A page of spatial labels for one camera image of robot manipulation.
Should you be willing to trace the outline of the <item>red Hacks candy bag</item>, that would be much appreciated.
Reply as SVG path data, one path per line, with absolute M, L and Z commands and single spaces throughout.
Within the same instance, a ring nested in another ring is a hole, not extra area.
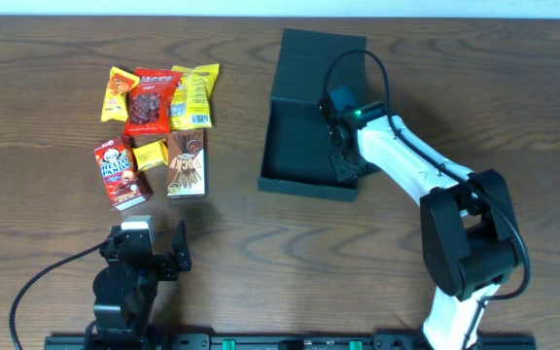
M 140 81 L 130 93 L 123 134 L 129 137 L 167 134 L 170 131 L 171 101 L 182 74 L 142 67 L 136 67 L 134 74 Z

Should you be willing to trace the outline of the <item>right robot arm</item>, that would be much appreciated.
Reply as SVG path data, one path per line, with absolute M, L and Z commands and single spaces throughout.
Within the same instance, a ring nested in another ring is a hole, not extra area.
M 508 185 L 493 169 L 476 173 L 420 140 L 380 102 L 323 102 L 320 110 L 337 148 L 340 179 L 368 165 L 388 174 L 418 205 L 424 264 L 436 284 L 422 326 L 433 349 L 513 349 L 514 340 L 481 336 L 489 303 L 519 297 L 530 260 Z

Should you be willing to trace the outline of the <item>brown Pocky box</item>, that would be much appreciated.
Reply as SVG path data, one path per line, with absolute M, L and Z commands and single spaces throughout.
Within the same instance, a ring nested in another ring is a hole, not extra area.
M 167 138 L 167 196 L 180 199 L 206 195 L 204 130 L 176 130 Z

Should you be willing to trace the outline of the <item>red Hello Panda box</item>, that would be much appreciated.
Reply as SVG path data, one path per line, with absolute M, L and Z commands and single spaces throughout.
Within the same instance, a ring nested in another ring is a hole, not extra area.
M 144 183 L 137 175 L 127 137 L 118 136 L 106 141 L 95 148 L 93 154 L 113 210 L 123 211 L 149 198 Z

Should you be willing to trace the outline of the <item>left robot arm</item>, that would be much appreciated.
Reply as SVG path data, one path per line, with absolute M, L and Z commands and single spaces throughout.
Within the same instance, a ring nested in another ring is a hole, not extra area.
M 171 251 L 153 252 L 150 216 L 132 216 L 110 227 L 99 248 L 107 266 L 94 278 L 95 320 L 88 325 L 85 349 L 168 349 L 170 340 L 150 324 L 158 283 L 176 281 L 193 263 L 180 221 L 171 238 Z

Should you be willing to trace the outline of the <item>large yellow snack bag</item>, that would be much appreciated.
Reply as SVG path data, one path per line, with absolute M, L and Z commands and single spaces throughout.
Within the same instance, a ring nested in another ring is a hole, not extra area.
M 173 65 L 182 74 L 170 105 L 171 130 L 189 130 L 212 126 L 210 98 L 220 72 L 220 64 L 194 68 Z

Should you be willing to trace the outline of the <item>black gift box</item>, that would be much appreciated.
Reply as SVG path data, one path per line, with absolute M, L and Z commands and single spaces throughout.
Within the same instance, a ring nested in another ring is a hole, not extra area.
M 258 189 L 266 192 L 353 201 L 356 182 L 337 181 L 333 140 L 319 109 L 327 70 L 368 39 L 286 28 L 270 94 L 270 113 Z

